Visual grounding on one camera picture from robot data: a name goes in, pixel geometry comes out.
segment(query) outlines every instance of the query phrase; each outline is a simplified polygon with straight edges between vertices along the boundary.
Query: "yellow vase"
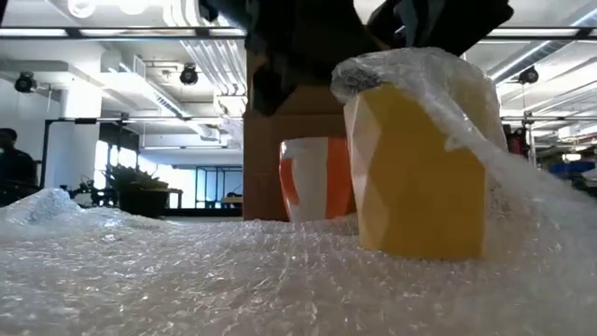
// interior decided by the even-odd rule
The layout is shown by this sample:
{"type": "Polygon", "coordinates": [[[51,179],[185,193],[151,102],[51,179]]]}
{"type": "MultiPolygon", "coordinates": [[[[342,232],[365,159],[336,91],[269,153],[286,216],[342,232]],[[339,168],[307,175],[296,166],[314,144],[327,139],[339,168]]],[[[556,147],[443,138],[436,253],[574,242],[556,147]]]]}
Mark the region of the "yellow vase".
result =
{"type": "Polygon", "coordinates": [[[391,84],[345,106],[361,244],[406,258],[474,259],[483,248],[485,169],[391,84]]]}

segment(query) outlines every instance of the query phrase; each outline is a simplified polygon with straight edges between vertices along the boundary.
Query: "ceiling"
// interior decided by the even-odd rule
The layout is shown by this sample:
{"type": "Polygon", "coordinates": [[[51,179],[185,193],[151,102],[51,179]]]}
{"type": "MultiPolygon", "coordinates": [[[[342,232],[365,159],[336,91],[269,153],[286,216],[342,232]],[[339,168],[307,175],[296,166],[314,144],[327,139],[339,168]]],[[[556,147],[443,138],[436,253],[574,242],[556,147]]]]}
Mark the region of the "ceiling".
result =
{"type": "MultiPolygon", "coordinates": [[[[7,14],[4,25],[34,25],[34,26],[94,26],[94,27],[127,27],[144,26],[156,27],[172,25],[168,15],[164,15],[164,4],[171,4],[173,0],[145,0],[148,7],[138,15],[127,15],[120,9],[118,0],[97,0],[98,5],[92,15],[87,18],[73,16],[69,10],[68,0],[8,0],[7,14]]],[[[130,0],[127,4],[133,4],[144,0],[130,0]]],[[[180,6],[186,6],[187,0],[180,1],[180,6]]],[[[365,21],[368,15],[382,3],[382,0],[355,0],[354,6],[357,13],[365,21]]],[[[514,17],[507,22],[509,26],[567,26],[575,23],[579,18],[597,8],[595,0],[511,0],[510,5],[515,9],[514,17]]],[[[180,24],[191,24],[192,20],[186,17],[186,21],[180,24]]],[[[58,60],[70,63],[73,66],[94,76],[97,72],[93,64],[97,63],[96,58],[104,50],[115,49],[123,54],[137,55],[146,65],[146,78],[157,84],[165,93],[175,99],[181,105],[187,103],[212,102],[215,95],[221,93],[222,86],[228,88],[228,94],[243,93],[243,85],[246,85],[245,53],[241,41],[233,41],[224,46],[222,43],[209,44],[206,42],[200,45],[195,43],[181,43],[180,41],[143,41],[143,42],[117,42],[110,44],[80,43],[80,42],[40,42],[34,43],[6,42],[0,43],[0,56],[8,59],[44,59],[58,60]],[[234,59],[222,62],[221,59],[207,58],[208,53],[212,55],[233,56],[234,59]],[[198,64],[200,79],[196,85],[183,86],[179,81],[180,72],[187,63],[196,63],[200,55],[205,57],[205,66],[198,64]],[[214,85],[214,75],[223,75],[226,81],[214,85]]],[[[521,56],[536,49],[541,42],[493,42],[479,43],[465,54],[465,58],[486,71],[488,74],[495,74],[516,62],[521,56]]],[[[535,108],[537,113],[545,115],[563,115],[579,113],[579,115],[597,114],[597,99],[594,98],[597,87],[588,86],[577,89],[582,85],[590,84],[593,80],[597,64],[591,60],[597,56],[597,44],[574,42],[562,49],[549,54],[536,64],[540,74],[540,80],[534,85],[523,87],[519,84],[511,84],[510,80],[498,83],[498,93],[503,104],[503,115],[521,116],[525,108],[535,108]],[[578,98],[575,94],[583,93],[578,98]],[[551,106],[549,102],[556,100],[564,101],[557,106],[551,106]]],[[[126,91],[123,88],[111,88],[133,102],[133,106],[139,109],[148,110],[152,107],[160,108],[153,102],[144,101],[134,91],[126,91]]],[[[106,113],[118,112],[125,109],[118,97],[109,96],[104,99],[106,113]]],[[[242,114],[243,101],[234,102],[234,117],[242,114]]],[[[193,115],[201,112],[190,111],[193,115]]],[[[537,123],[537,130],[555,132],[566,126],[565,123],[537,123]]],[[[185,126],[150,126],[145,127],[147,133],[192,133],[185,126]]]]}

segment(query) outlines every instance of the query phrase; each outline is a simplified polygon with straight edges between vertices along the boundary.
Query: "cardboard box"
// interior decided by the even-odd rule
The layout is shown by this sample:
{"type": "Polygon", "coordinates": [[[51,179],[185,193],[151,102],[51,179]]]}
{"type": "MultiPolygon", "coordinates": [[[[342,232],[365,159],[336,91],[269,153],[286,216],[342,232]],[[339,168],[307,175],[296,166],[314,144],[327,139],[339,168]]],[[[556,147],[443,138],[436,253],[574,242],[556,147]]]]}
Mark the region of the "cardboard box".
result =
{"type": "MultiPolygon", "coordinates": [[[[248,54],[249,82],[263,59],[248,54]]],[[[244,114],[243,216],[246,220],[288,220],[279,177],[280,143],[312,136],[346,136],[343,106],[329,87],[299,87],[272,117],[249,103],[244,114]]]]}

